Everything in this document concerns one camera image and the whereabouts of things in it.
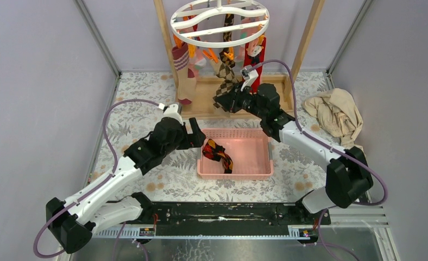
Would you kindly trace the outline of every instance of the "brown sock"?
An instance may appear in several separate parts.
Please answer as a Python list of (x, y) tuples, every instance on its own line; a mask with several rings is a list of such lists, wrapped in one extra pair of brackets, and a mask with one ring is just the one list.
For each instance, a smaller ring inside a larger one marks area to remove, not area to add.
[(175, 70), (179, 78), (177, 97), (183, 105), (192, 103), (195, 97), (197, 79), (192, 70), (188, 68), (188, 44), (184, 42), (180, 48), (172, 48)]
[[(209, 63), (214, 69), (215, 75), (225, 80), (216, 90), (216, 95), (212, 98), (214, 100), (217, 96), (223, 95), (227, 91), (230, 91), (233, 85), (238, 83), (238, 79), (235, 77), (233, 70), (222, 61), (219, 60), (216, 63), (214, 60), (210, 59)], [(219, 103), (214, 102), (213, 105), (215, 114), (230, 117), (230, 113), (225, 111)]]

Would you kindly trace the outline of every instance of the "patterned sock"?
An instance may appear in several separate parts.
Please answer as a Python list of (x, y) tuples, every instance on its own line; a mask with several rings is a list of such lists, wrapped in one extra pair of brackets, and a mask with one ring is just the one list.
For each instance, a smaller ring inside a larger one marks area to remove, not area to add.
[[(246, 17), (241, 19), (241, 24), (249, 23), (251, 21), (251, 18)], [(251, 36), (252, 33), (257, 29), (254, 28), (248, 28), (248, 29), (241, 29), (240, 31), (240, 39), (244, 39), (248, 36)], [(239, 51), (237, 53), (237, 56), (235, 57), (235, 62), (238, 64), (238, 67), (244, 67), (244, 49), (245, 45), (240, 45)]]
[[(235, 73), (233, 70), (226, 65), (225, 63), (218, 61), (217, 63), (214, 60), (209, 60), (212, 68), (214, 69), (214, 73), (217, 77), (224, 79), (224, 82), (219, 86), (216, 90), (216, 95), (212, 98), (213, 100), (217, 96), (223, 95), (225, 92), (230, 91), (234, 84), (238, 83), (238, 79), (235, 77)], [(226, 111), (222, 106), (215, 102), (214, 104), (214, 112), (216, 114), (222, 116), (230, 116), (230, 113)]]
[(221, 161), (224, 166), (224, 173), (231, 174), (233, 170), (233, 160), (228, 154), (225, 153), (225, 148), (215, 143), (213, 140), (207, 140), (206, 145), (203, 147), (203, 156), (208, 159)]
[(181, 104), (188, 105), (192, 103), (195, 97), (195, 88), (197, 85), (195, 74), (188, 68), (188, 44), (184, 42), (180, 48), (173, 47), (172, 56), (179, 78), (177, 96)]
[[(224, 21), (224, 27), (226, 26), (232, 26), (233, 23), (235, 22), (235, 15), (233, 14), (226, 14), (225, 15), (225, 21)], [(225, 32), (223, 34), (223, 40), (224, 42), (228, 42), (231, 41), (231, 31), (229, 32)], [(228, 53), (229, 49), (228, 48), (224, 48), (220, 53), (219, 56), (221, 57), (221, 61), (224, 62), (226, 65), (228, 65), (230, 68), (235, 67), (235, 61), (234, 60), (230, 60), (227, 56), (225, 56), (224, 53)]]

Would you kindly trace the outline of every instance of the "clothes peg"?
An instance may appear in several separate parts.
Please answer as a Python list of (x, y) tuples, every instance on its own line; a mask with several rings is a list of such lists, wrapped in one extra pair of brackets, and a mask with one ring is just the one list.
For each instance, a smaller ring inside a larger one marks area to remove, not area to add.
[(182, 41), (177, 36), (175, 36), (174, 34), (172, 35), (172, 37), (174, 38), (174, 42), (175, 42), (175, 45), (177, 46), (177, 48), (182, 47)]
[(188, 56), (190, 58), (195, 57), (195, 51), (197, 50), (197, 47), (195, 45), (188, 45)]
[(214, 52), (212, 51), (211, 48), (209, 48), (208, 50), (209, 52), (207, 52), (206, 50), (203, 50), (203, 54), (204, 56), (206, 56), (206, 58), (213, 60), (215, 63), (219, 62), (219, 59), (217, 58), (217, 55), (214, 54)]
[(187, 20), (194, 18), (195, 16), (196, 15), (184, 16), (184, 17), (182, 17), (182, 19), (184, 19), (184, 21), (187, 21)]
[(257, 42), (258, 45), (262, 45), (264, 37), (265, 37), (264, 35), (259, 36), (259, 41)]
[(227, 58), (229, 58), (229, 60), (233, 61), (235, 56), (233, 53), (233, 47), (232, 46), (229, 47), (229, 52), (228, 53), (224, 52), (224, 54)]

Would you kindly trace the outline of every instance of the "metal corner post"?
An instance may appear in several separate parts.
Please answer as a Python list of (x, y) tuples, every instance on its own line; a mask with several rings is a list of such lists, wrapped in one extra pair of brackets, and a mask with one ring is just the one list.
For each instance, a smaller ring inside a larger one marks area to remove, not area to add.
[(358, 14), (355, 17), (355, 20), (351, 24), (350, 29), (348, 30), (347, 35), (345, 36), (344, 40), (342, 41), (341, 46), (339, 47), (339, 50), (337, 50), (336, 56), (332, 60), (331, 64), (328, 67), (328, 76), (332, 80), (332, 73), (334, 72), (334, 69), (337, 67), (337, 63), (339, 62), (342, 53), (345, 51), (348, 43), (350, 42), (351, 38), (353, 37), (353, 34), (356, 32), (358, 27), (360, 26), (361, 21), (366, 16), (366, 13), (368, 12), (369, 8), (371, 7), (372, 3), (375, 0), (364, 0), (364, 3), (362, 4), (360, 10), (358, 11)]
[(87, 9), (87, 6), (84, 0), (73, 0), (73, 1), (77, 6), (81, 16), (83, 17), (87, 27), (89, 28), (89, 31), (91, 32), (92, 37), (96, 41), (97, 46), (99, 47), (100, 51), (104, 55), (105, 60), (109, 64), (110, 69), (112, 70), (112, 72), (115, 74), (116, 77), (119, 77), (121, 72), (118, 68), (118, 65), (116, 64), (115, 59), (110, 53), (110, 50), (107, 44), (105, 44), (104, 38), (100, 34), (100, 31), (96, 26), (96, 23), (94, 23), (94, 20), (92, 19), (92, 16), (89, 13), (89, 10)]

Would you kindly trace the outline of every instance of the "white sock hanger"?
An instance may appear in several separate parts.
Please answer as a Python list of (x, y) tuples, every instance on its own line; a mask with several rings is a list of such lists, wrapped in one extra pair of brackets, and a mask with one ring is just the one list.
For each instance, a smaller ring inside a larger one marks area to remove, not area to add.
[[(171, 16), (171, 22), (170, 22), (171, 30), (177, 38), (179, 38), (181, 41), (186, 42), (190, 45), (195, 45), (195, 46), (199, 46), (199, 47), (225, 48), (225, 47), (243, 45), (243, 44), (246, 44), (247, 42), (251, 42), (251, 41), (257, 39), (259, 36), (263, 35), (265, 33), (265, 30), (267, 30), (268, 21), (269, 21), (268, 10), (262, 4), (258, 3), (257, 1), (236, 0), (237, 3), (234, 3), (234, 4), (229, 3), (226, 5), (222, 5), (222, 0), (217, 0), (217, 5), (215, 7), (190, 10), (191, 7), (193, 7), (197, 4), (205, 4), (208, 1), (213, 1), (213, 0), (196, 0), (194, 2), (186, 4), (186, 5), (182, 6), (181, 8), (179, 8)], [(251, 7), (251, 6), (257, 7), (258, 9), (255, 9), (255, 10), (241, 9), (243, 7)], [(194, 25), (198, 24), (199, 22), (201, 22), (203, 20), (208, 19), (209, 17), (213, 17), (216, 15), (222, 15), (222, 14), (234, 14), (234, 15), (240, 15), (240, 16), (244, 16), (244, 17), (260, 17), (260, 16), (263, 16), (263, 20), (262, 21), (256, 21), (256, 22), (238, 24), (235, 26), (226, 26), (226, 27), (218, 27), (218, 28), (214, 28), (214, 29), (200, 30), (200, 31), (190, 32), (190, 33), (180, 33), (179, 32), (180, 30), (193, 27)], [(176, 21), (176, 18), (178, 18), (178, 17), (185, 17), (185, 16), (192, 16), (192, 15), (196, 15), (196, 17), (189, 19), (187, 21), (180, 21), (180, 22)], [(196, 36), (218, 34), (218, 33), (242, 30), (242, 29), (253, 28), (253, 27), (260, 27), (260, 30), (251, 36), (248, 36), (248, 37), (243, 38), (243, 39), (235, 40), (235, 41), (206, 42), (206, 41), (194, 40), (194, 38)]]

